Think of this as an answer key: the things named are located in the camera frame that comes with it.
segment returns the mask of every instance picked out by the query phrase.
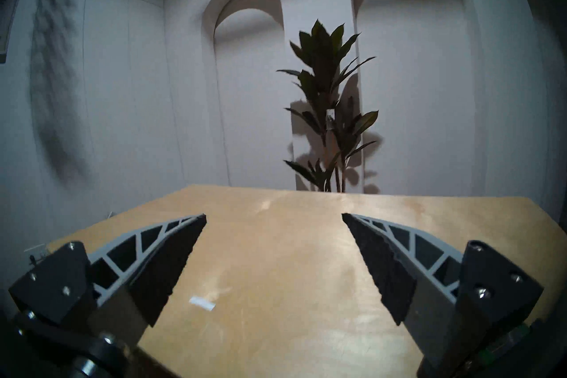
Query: screw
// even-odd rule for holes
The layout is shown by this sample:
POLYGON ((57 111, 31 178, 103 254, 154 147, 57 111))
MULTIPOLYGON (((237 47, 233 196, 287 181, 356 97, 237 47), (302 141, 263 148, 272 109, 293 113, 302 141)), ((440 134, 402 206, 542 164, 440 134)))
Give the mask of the screw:
POLYGON ((490 299, 490 297, 492 296, 492 294, 490 294, 490 291, 483 287, 475 288, 475 292, 480 299, 490 299))
POLYGON ((114 335, 109 334, 108 332, 101 332, 100 335, 99 335, 99 338, 102 338, 109 345, 114 344, 114 340, 115 340, 114 335))

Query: hanging plant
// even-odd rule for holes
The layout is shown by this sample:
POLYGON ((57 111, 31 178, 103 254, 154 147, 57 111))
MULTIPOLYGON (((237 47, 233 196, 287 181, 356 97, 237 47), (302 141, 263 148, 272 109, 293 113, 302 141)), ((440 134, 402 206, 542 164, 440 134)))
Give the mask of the hanging plant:
POLYGON ((323 161, 325 162, 325 158, 328 159, 331 156, 330 149, 332 145, 328 144, 329 131, 333 134, 338 147, 338 152, 334 154, 334 157, 325 162, 325 170, 321 168, 321 158, 317 159, 315 166, 308 161, 308 168, 295 161, 284 160, 288 166, 322 192, 330 192, 330 179, 333 171, 335 172, 337 191, 344 192, 345 171, 348 166, 348 160, 358 151, 375 143, 369 142, 357 147, 362 133, 372 126, 378 118, 378 111, 372 111, 364 115, 354 114, 353 98, 350 97, 347 102, 342 102, 338 97, 340 84, 350 77, 358 67, 374 59, 375 56, 366 59, 349 70, 351 65, 357 60, 355 58, 344 69, 339 70, 341 61, 346 57, 359 35, 352 35, 343 44, 343 33, 344 25, 340 25, 329 35, 323 25, 317 20, 311 29, 311 34, 299 32, 299 46, 290 42, 295 55, 305 65, 310 67, 312 72, 306 70, 278 70, 295 76, 299 81, 295 81, 294 84, 305 95, 311 111, 300 113, 292 108, 285 109, 301 118, 319 136, 325 155, 323 161))

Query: plant stem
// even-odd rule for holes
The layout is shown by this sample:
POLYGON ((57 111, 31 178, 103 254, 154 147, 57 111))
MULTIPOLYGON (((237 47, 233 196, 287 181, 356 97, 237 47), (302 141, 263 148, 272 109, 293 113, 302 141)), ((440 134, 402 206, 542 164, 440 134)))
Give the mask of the plant stem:
POLYGON ((341 191, 341 182, 338 180, 338 166, 334 168, 334 181, 337 184, 337 192, 341 191))
POLYGON ((346 162, 342 162, 342 193, 345 192, 346 189, 346 162))

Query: wooden table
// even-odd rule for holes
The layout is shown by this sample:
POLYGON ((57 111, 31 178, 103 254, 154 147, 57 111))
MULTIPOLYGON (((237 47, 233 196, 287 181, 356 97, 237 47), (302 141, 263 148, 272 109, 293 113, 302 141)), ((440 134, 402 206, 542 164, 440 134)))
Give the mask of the wooden table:
POLYGON ((138 346, 181 377, 415 376, 422 358, 396 326, 341 213, 425 230, 463 251, 487 242, 545 288, 567 278, 567 236, 526 198, 438 198, 190 186, 50 244, 92 252, 120 234, 188 214, 207 225, 158 322, 138 346), (215 302, 212 311, 189 303, 215 302))

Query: white paper scrap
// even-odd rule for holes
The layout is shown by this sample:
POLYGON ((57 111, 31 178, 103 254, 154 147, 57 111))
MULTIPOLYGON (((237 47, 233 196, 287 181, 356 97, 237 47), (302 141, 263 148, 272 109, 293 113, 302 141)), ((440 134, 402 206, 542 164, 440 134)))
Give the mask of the white paper scrap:
POLYGON ((193 296, 189 299, 189 303, 205 308, 207 311, 212 311, 215 304, 203 299, 202 297, 193 296))

